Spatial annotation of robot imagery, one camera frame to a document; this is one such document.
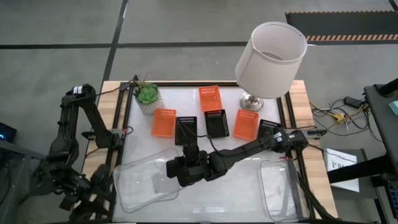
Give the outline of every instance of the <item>green plant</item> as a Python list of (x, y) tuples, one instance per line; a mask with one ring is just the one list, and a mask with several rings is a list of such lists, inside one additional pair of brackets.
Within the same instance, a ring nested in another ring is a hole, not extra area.
[(137, 86), (134, 90), (134, 96), (136, 99), (145, 105), (148, 105), (157, 100), (157, 86), (152, 83), (146, 83), (145, 80), (135, 81)]

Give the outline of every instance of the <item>white plant pot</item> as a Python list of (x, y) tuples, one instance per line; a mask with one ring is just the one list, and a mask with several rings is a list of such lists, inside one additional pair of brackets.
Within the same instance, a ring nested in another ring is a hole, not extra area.
[(149, 103), (147, 105), (139, 102), (137, 100), (137, 98), (135, 98), (135, 99), (136, 99), (138, 106), (140, 107), (141, 111), (144, 114), (153, 115), (153, 114), (155, 114), (156, 109), (163, 108), (163, 99), (162, 99), (162, 95), (160, 94), (159, 90), (157, 90), (157, 100), (155, 102)]

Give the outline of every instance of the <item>floor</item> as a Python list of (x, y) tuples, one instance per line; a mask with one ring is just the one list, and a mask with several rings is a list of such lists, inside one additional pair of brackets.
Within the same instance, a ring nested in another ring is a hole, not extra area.
[[(0, 0), (0, 45), (110, 44), (123, 0)], [(388, 0), (130, 0), (119, 43), (247, 41), (253, 28), (267, 21), (285, 22), (287, 11), (391, 10)], [(0, 50), (0, 121), (18, 130), (17, 143), (47, 153), (57, 133), (61, 97), (71, 87), (103, 77), (130, 80), (147, 72), (150, 80), (234, 80), (243, 47)], [(398, 45), (310, 46), (296, 79), (305, 80), (310, 100), (327, 107), (344, 96), (362, 98), (363, 87), (397, 77)], [(333, 121), (320, 120), (329, 125)], [(80, 133), (90, 129), (80, 116)], [(356, 131), (335, 126), (337, 133)], [(80, 153), (87, 142), (79, 137)], [(327, 134), (322, 147), (364, 148), (368, 157), (385, 149), (369, 132), (350, 137)], [(83, 156), (75, 163), (81, 169)], [(342, 197), (334, 191), (339, 217), (378, 220), (371, 199)], [(20, 208), (19, 223), (65, 221), (61, 197), (30, 198)]]

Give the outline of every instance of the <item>yellow black striped tape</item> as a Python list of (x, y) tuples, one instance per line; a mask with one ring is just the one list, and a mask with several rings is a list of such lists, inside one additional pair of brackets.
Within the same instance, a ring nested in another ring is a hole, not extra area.
[(308, 35), (308, 41), (336, 41), (336, 40), (398, 40), (398, 34), (374, 35)]
[(315, 14), (315, 13), (353, 13), (353, 12), (395, 12), (394, 10), (371, 10), (371, 11), (327, 11), (327, 12), (323, 12), (323, 11), (309, 11), (309, 12), (302, 12), (302, 11), (295, 11), (295, 12), (285, 12), (285, 14), (292, 14), (292, 13), (296, 13), (296, 14)]

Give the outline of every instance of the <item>paper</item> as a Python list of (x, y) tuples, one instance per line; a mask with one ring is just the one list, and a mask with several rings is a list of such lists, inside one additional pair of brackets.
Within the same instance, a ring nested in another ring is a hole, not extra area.
[[(343, 153), (340, 151), (332, 150), (332, 149), (326, 149), (326, 151), (329, 152), (329, 153), (327, 153), (327, 152), (325, 153), (325, 163), (326, 163), (326, 169), (328, 171), (356, 164), (356, 161), (357, 161), (356, 156), (353, 156), (353, 155), (350, 155), (347, 153)], [(342, 181), (342, 182), (338, 182), (338, 183), (334, 183), (334, 184), (330, 184), (330, 185), (333, 187), (339, 187), (342, 189), (359, 192), (358, 179)]]

